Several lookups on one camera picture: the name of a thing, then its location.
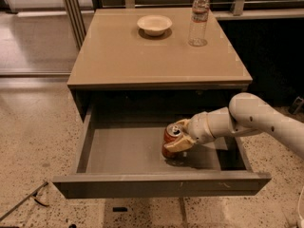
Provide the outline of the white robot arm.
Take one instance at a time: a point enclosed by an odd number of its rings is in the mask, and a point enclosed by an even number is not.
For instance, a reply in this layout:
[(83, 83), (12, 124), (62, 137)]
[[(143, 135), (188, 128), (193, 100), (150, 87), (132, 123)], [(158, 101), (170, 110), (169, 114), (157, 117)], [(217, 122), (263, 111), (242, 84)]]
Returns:
[(163, 149), (169, 155), (211, 143), (221, 137), (266, 132), (304, 159), (304, 123), (287, 117), (251, 93), (235, 95), (228, 107), (201, 112), (168, 125)]

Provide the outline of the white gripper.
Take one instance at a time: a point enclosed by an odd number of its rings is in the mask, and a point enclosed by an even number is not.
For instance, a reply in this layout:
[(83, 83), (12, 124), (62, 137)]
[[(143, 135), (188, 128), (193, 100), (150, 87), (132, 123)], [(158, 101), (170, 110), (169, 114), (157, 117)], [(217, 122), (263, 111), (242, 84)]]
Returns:
[(181, 133), (175, 141), (167, 143), (165, 148), (170, 152), (177, 153), (188, 150), (195, 142), (206, 144), (215, 140), (208, 124), (207, 112), (196, 114), (190, 120), (179, 120), (177, 124), (180, 124), (183, 128), (187, 128), (188, 135)]

